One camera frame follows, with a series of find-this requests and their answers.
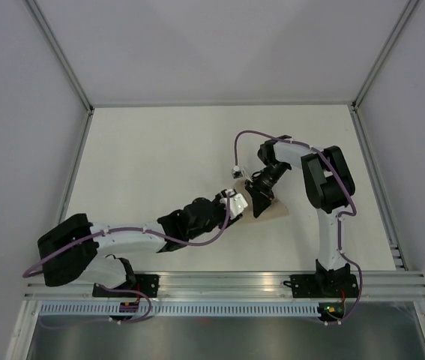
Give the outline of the beige cloth napkin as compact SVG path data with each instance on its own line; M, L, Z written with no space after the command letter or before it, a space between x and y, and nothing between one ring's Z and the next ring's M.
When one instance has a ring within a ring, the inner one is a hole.
M275 218L282 218L289 215L289 210L287 209L287 207L281 201L274 198L272 200L272 204L258 218L254 218L252 200L245 189L246 181L247 180L245 179L239 179L234 183L233 187L237 192L244 195L249 204L248 208L241 215L241 219L239 220L241 224L251 224L258 223L261 221L269 221Z

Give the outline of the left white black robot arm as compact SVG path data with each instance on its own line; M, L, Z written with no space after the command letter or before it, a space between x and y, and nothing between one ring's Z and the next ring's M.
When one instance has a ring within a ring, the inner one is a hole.
M40 263L28 275L42 275L47 287L81 280L102 285L127 297L141 289L130 254L164 254L209 245L197 238L217 230L215 242L241 218L233 199L224 193L213 200L200 197L183 208L140 225L94 223L87 214L74 214L37 241Z

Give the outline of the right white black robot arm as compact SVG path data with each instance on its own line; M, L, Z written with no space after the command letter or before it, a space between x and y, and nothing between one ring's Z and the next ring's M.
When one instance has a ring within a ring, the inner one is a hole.
M355 266L343 253L342 222L355 216L352 200L355 183L342 150L330 146L319 150L290 136L272 137L260 145L258 158L264 168L245 181L243 189L251 206L249 218L265 220L286 215L273 188L288 170L301 170L304 186L319 222L319 253L312 275L292 275L289 286L297 298L356 298L361 279L351 273Z

